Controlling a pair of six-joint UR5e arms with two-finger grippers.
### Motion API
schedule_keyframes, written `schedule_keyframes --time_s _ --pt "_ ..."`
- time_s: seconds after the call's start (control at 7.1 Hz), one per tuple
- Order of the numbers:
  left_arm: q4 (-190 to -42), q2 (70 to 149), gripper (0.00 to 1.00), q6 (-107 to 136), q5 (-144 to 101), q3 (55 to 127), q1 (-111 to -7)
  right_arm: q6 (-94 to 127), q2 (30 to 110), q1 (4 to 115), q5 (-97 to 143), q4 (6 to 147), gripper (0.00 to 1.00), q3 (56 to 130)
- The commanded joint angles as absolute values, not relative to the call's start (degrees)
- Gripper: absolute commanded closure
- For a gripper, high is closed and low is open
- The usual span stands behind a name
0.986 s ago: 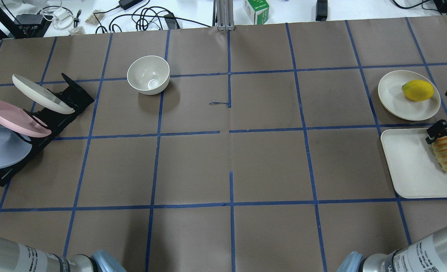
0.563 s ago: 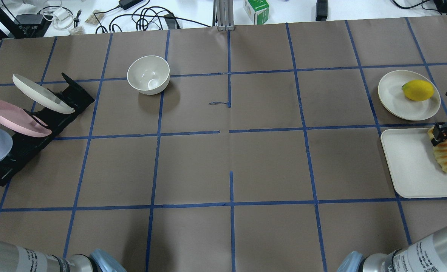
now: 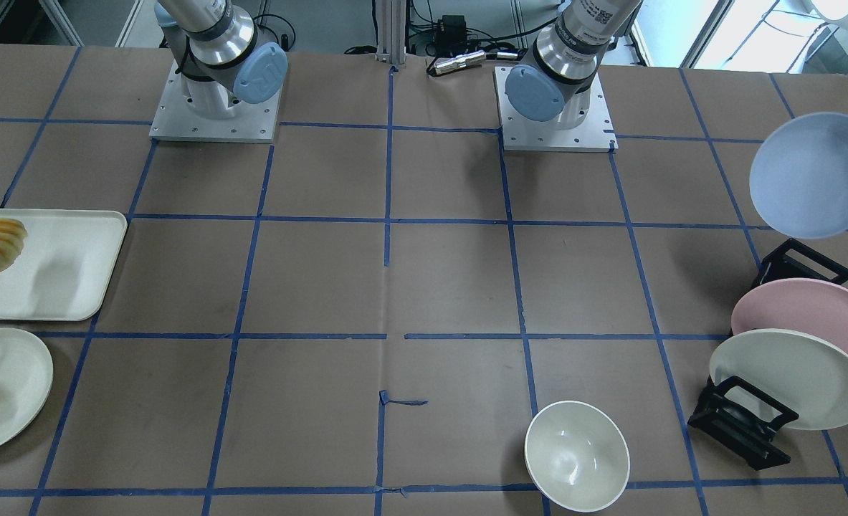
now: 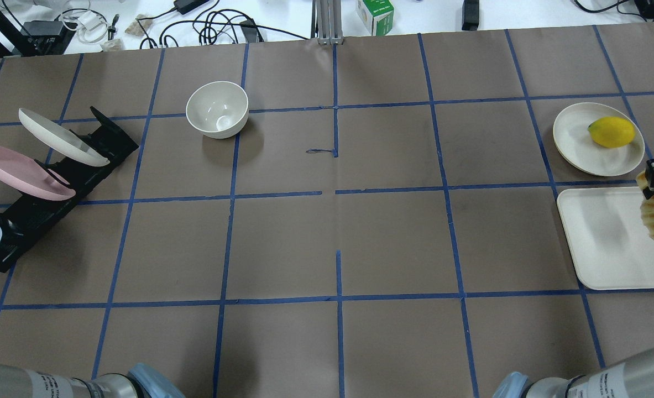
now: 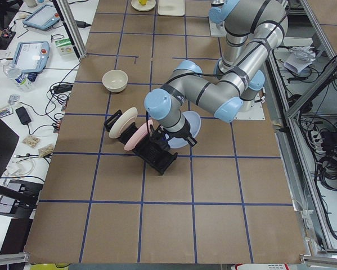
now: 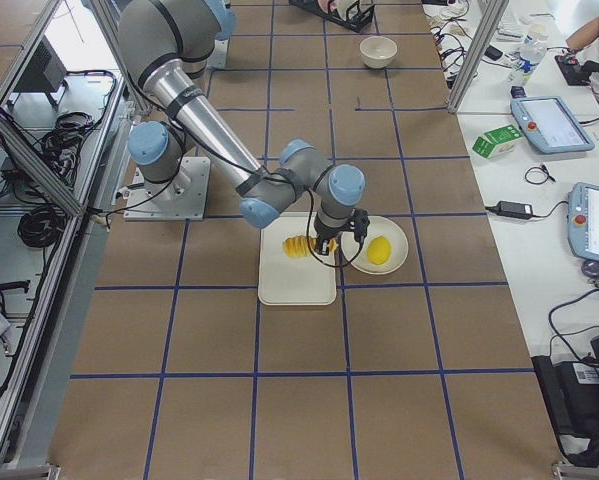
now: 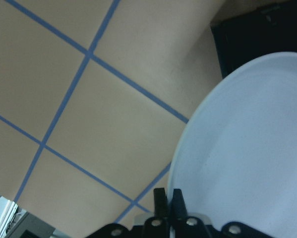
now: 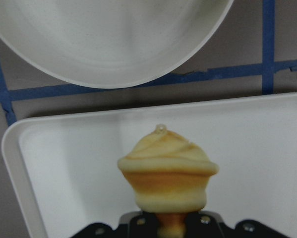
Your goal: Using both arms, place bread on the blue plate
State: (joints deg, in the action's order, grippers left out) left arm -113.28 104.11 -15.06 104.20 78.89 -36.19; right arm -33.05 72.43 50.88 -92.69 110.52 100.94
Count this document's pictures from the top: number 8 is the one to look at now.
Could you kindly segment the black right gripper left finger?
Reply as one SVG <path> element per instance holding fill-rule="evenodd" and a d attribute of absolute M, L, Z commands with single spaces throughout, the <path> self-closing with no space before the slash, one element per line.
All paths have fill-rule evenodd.
<path fill-rule="evenodd" d="M 117 228 L 96 222 L 87 225 L 73 238 L 156 238 L 159 221 L 153 213 L 135 211 L 122 215 Z"/>

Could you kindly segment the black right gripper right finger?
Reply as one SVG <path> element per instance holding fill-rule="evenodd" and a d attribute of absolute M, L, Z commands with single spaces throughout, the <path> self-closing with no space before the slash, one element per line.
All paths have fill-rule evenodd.
<path fill-rule="evenodd" d="M 215 212 L 189 213 L 185 219 L 186 238 L 286 238 L 287 236 L 261 222 L 241 220 L 231 228 Z"/>

